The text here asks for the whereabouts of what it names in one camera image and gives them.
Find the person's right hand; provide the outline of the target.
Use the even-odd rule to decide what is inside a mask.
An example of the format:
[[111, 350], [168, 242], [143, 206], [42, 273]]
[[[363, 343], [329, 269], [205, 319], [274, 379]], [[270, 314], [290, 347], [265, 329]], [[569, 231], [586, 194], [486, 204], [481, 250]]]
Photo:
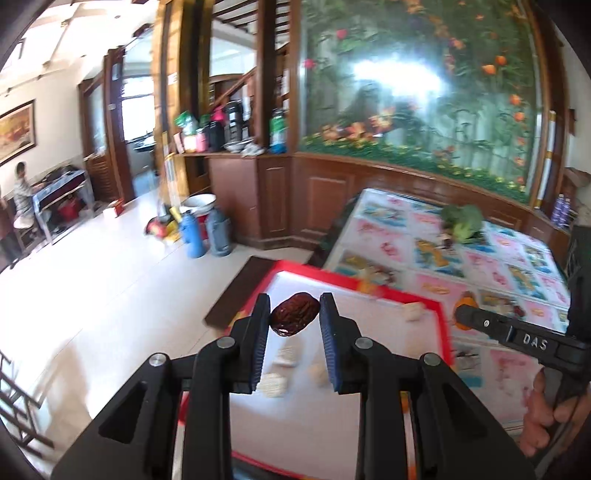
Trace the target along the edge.
[[533, 457], [539, 450], [548, 446], [549, 428], [557, 423], [570, 425], [561, 443], [560, 452], [565, 452], [578, 436], [590, 414], [590, 388], [587, 388], [586, 393], [579, 399], [570, 398], [552, 409], [544, 397], [545, 387], [544, 370], [541, 369], [534, 379], [523, 419], [520, 449], [526, 457]]

